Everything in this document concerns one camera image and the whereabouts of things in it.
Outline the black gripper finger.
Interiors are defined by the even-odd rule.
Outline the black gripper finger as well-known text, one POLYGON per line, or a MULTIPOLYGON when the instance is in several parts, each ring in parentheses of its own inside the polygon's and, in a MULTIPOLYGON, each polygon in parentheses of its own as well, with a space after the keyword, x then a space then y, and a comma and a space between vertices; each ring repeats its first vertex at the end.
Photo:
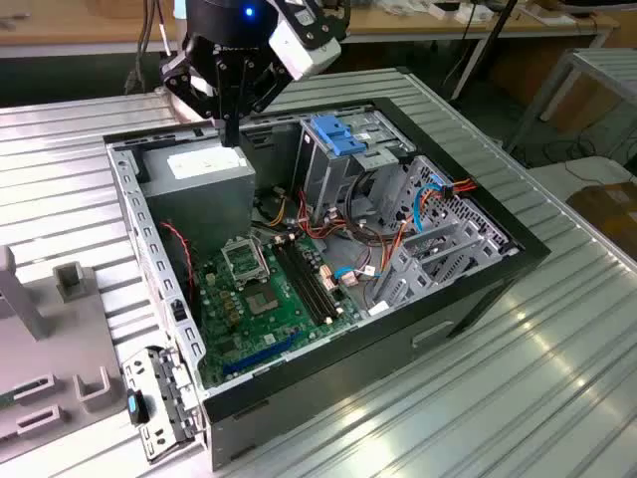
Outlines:
POLYGON ((245 59, 241 65, 238 84, 228 119, 228 146, 239 144, 240 122, 252 113, 261 113, 291 82, 292 77, 280 60, 259 64, 245 59))
POLYGON ((227 111, 218 65, 214 61, 191 62, 189 59, 173 59, 162 66, 162 82, 167 89, 218 129, 225 147, 230 146, 230 113, 227 111), (201 78, 211 88, 211 93, 198 90, 194 77, 201 78))

